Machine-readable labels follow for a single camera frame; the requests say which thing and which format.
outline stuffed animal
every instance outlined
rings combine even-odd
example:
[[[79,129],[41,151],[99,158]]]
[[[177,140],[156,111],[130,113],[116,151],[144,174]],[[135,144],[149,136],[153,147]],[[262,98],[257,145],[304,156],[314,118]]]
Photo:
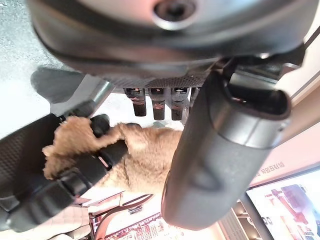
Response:
[[[98,183],[145,194],[160,194],[182,132],[171,128],[142,128],[119,123],[103,136],[95,137],[88,118],[70,116],[54,133],[53,145],[43,148],[46,156],[44,176],[55,179],[71,168],[81,153],[98,150],[124,140],[127,154]]]

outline display screen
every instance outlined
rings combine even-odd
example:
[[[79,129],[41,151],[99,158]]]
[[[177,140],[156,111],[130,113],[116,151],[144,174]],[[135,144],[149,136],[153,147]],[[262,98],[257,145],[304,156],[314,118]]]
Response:
[[[320,240],[320,170],[248,190],[274,240]]]

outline plush toy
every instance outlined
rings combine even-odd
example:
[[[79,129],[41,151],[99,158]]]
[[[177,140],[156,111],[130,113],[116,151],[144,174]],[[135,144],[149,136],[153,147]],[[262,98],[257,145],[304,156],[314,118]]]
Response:
[[[124,140],[127,154],[98,183],[136,193],[159,194],[170,170],[181,131],[171,128],[142,128],[137,124],[119,123],[103,136],[95,137],[91,121],[70,116],[54,133],[53,145],[43,148],[47,179],[75,164],[74,156],[96,153],[101,148]]]

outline fluffy fabric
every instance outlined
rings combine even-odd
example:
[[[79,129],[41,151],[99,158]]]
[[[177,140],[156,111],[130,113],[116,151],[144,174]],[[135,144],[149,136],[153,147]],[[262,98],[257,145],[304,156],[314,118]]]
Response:
[[[87,118],[71,116],[56,129],[53,145],[43,148],[46,156],[43,171],[47,179],[54,179],[71,168],[75,164],[73,156],[94,153],[124,140],[128,154],[98,184],[137,193],[162,192],[181,131],[120,123],[96,138],[90,123]]]

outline advertisement poster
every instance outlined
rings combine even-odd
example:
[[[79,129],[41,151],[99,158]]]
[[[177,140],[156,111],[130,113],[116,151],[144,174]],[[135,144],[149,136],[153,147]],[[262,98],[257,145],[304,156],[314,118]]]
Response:
[[[247,191],[274,240],[320,240],[320,170]]]

